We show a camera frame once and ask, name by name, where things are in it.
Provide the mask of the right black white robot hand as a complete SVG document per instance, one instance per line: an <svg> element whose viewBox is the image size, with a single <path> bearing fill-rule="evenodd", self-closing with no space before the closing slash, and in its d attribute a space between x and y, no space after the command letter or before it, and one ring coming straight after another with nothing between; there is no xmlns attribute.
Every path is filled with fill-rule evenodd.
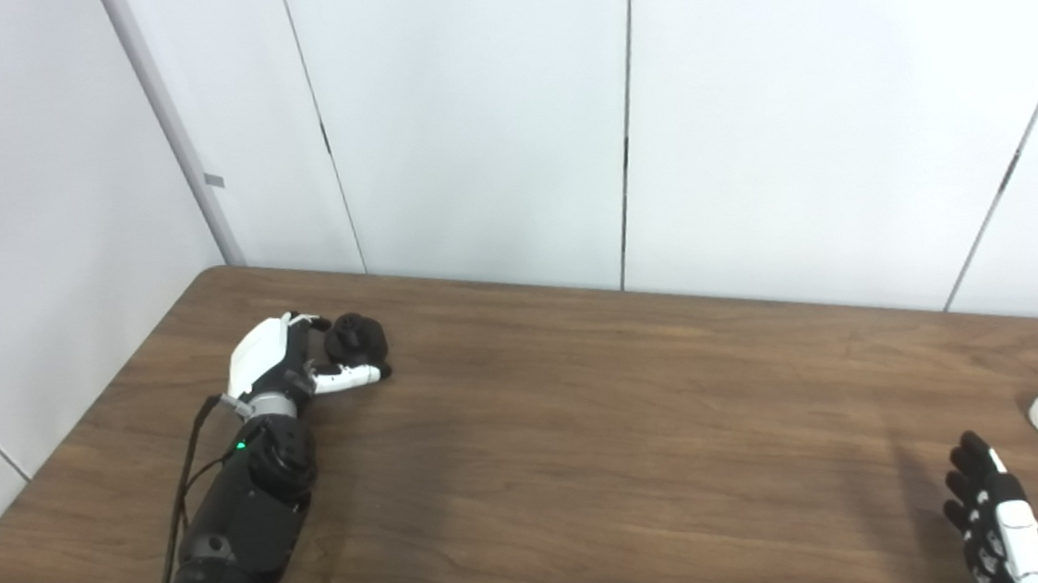
<svg viewBox="0 0 1038 583"><path fill-rule="evenodd" d="M1020 478L974 431L950 452L943 513L962 539L973 583L1038 583L1038 520Z"/></svg>

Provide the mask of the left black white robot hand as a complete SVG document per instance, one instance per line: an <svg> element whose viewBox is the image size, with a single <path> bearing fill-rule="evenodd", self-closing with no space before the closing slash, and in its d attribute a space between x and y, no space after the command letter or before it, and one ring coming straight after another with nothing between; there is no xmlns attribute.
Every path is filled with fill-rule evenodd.
<svg viewBox="0 0 1038 583"><path fill-rule="evenodd" d="M390 378L389 350L372 317L286 312L262 321L233 349L226 394L249 402L277 392L297 402L344 393Z"/></svg>

